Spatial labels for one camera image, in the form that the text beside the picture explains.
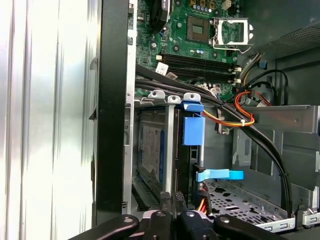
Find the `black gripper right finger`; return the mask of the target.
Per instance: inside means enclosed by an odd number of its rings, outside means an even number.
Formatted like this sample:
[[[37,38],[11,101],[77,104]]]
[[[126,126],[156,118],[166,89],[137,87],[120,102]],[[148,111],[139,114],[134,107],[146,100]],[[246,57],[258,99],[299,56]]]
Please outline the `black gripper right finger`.
[[[187,209],[182,192],[174,193],[177,214],[176,238],[178,240],[284,240],[279,234],[269,232],[236,217],[224,214],[212,222],[196,210]]]

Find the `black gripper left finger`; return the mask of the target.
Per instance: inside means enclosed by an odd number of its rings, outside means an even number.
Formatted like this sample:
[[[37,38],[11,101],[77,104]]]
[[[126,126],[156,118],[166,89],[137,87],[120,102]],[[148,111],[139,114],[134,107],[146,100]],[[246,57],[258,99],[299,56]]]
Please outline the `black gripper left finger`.
[[[170,240],[173,237],[172,199],[160,193],[160,209],[145,211],[142,219],[123,214],[73,236],[72,240]]]

